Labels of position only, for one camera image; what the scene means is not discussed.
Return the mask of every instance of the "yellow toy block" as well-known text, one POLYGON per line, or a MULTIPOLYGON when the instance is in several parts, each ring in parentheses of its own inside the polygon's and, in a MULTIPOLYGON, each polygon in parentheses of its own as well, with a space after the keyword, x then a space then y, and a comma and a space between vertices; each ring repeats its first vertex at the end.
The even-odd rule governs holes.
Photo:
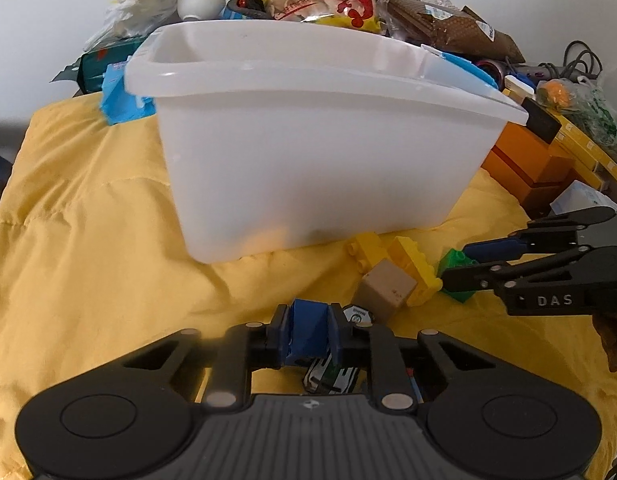
POLYGON ((366 274, 384 259, 389 259, 380 237, 373 233, 362 233, 346 242, 346 250, 357 260, 357 269, 366 274))
POLYGON ((417 248, 417 242, 405 236, 396 236, 387 252, 397 267, 417 280, 409 304, 415 306, 425 304, 442 289, 442 280, 435 275, 435 269, 428 264, 424 254, 417 248))

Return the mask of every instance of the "white label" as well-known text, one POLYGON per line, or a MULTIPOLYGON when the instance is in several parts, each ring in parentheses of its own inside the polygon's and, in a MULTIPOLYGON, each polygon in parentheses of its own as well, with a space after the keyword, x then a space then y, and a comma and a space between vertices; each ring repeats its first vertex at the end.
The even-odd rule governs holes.
POLYGON ((450 18, 452 14, 450 12, 446 12, 446 10, 438 9, 437 7, 431 7, 430 5, 425 5, 426 14, 431 14, 436 20, 446 20, 450 18))
POLYGON ((495 41, 495 28, 491 27, 488 23, 477 22, 477 27, 487 35, 487 38, 491 41, 495 41))

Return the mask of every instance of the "yellow blanket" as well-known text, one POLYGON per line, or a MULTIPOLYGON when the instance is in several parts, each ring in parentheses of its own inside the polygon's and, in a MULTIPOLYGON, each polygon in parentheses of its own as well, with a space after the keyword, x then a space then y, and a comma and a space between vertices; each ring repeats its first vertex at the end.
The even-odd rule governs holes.
MULTIPOLYGON (((360 275, 343 243, 206 266, 184 248, 155 118, 108 127, 99 94, 32 119, 0 203, 0 479, 26 479, 13 425, 52 384, 183 327, 220 336, 268 322, 293 298, 348 303, 360 275)), ((517 202, 484 171, 447 221, 408 231, 437 264, 448 248, 525 225, 517 202)), ((602 418, 589 468, 601 480, 617 451, 617 373, 589 317, 508 317, 490 292, 466 304, 443 294, 398 313, 400 336, 436 328, 585 396, 602 418)), ((262 370, 255 391, 299 392, 293 369, 262 370)))

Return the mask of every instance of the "white plastic bin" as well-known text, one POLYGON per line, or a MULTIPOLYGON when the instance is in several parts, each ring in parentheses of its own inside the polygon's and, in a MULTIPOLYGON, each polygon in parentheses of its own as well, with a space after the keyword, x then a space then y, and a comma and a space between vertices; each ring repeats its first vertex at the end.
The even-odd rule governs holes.
POLYGON ((156 98, 175 206, 202 262, 444 221, 527 113, 416 46, 259 20, 155 31, 126 68, 156 98))

